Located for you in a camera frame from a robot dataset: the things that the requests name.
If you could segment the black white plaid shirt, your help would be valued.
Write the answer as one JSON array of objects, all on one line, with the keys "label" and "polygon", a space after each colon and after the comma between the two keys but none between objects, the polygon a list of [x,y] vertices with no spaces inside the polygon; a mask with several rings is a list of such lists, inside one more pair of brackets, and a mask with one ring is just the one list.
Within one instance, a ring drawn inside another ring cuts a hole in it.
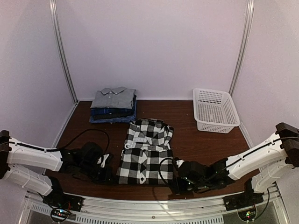
[{"label": "black white plaid shirt", "polygon": [[130,122],[116,172],[118,184],[166,185],[173,180],[174,129],[157,119]]}]

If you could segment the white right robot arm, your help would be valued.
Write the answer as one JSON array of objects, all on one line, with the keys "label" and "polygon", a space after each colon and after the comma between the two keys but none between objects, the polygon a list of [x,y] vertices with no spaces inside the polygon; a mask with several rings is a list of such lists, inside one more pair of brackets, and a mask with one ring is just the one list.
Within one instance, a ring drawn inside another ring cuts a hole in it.
[{"label": "white right robot arm", "polygon": [[249,206],[257,199],[257,194],[265,192],[284,172],[299,166],[299,130],[281,122],[276,125],[276,132],[259,145],[210,166],[179,158],[172,164],[178,176],[168,186],[176,195],[223,189],[263,168],[260,174],[249,179],[249,189],[240,194],[240,203]]}]

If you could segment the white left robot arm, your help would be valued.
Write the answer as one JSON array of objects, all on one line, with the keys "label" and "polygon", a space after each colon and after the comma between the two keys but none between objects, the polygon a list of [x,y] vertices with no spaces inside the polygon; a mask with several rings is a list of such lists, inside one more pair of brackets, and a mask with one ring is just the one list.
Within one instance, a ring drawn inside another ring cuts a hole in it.
[{"label": "white left robot arm", "polygon": [[108,183],[112,180],[112,158],[95,142],[77,149],[44,148],[21,142],[7,130],[0,132],[1,179],[39,193],[43,203],[53,207],[80,211],[83,198],[64,193],[57,178],[38,174],[29,166],[73,176],[83,174],[94,183]]}]

